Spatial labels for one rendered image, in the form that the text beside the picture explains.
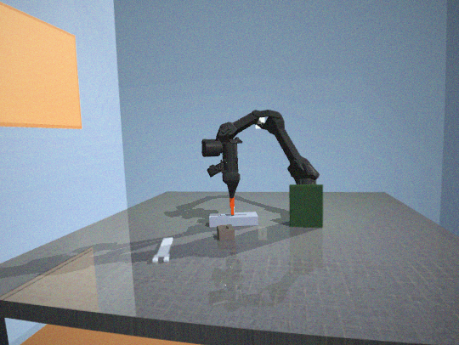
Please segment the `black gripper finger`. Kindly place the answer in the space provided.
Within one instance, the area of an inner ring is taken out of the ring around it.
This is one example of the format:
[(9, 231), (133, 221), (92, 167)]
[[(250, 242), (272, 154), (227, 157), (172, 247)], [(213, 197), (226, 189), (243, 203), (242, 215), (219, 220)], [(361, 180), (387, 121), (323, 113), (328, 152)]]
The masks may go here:
[(230, 199), (234, 198), (235, 191), (236, 191), (236, 188), (237, 188), (238, 183), (240, 182), (240, 180), (231, 180), (231, 181), (224, 181), (224, 182), (228, 186)]

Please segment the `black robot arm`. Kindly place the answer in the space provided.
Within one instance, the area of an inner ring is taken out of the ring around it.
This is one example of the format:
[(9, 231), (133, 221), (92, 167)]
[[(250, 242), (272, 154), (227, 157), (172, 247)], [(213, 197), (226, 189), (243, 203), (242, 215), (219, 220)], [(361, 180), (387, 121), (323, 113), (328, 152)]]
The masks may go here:
[[(260, 117), (266, 116), (268, 118), (265, 123), (259, 120)], [(286, 132), (282, 114), (275, 110), (254, 110), (235, 122), (222, 124), (216, 139), (203, 139), (201, 141), (202, 155), (204, 157), (220, 156), (222, 153), (223, 156), (238, 156), (237, 144), (242, 143), (242, 141), (235, 136), (253, 124), (275, 135), (290, 162), (290, 166), (287, 169), (291, 177), (295, 179), (296, 184), (317, 184), (316, 179), (319, 178), (320, 174), (308, 159), (300, 156), (296, 146)], [(212, 164), (207, 169), (210, 178), (218, 173), (225, 172), (222, 160), (220, 162), (215, 166)]]

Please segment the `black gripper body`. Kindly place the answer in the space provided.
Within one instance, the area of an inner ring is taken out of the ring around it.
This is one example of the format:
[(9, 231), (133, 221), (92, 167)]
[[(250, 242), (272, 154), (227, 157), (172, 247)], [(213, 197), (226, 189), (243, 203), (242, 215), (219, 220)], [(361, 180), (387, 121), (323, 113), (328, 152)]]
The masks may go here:
[(223, 156), (223, 181), (241, 180), (238, 170), (238, 156)]

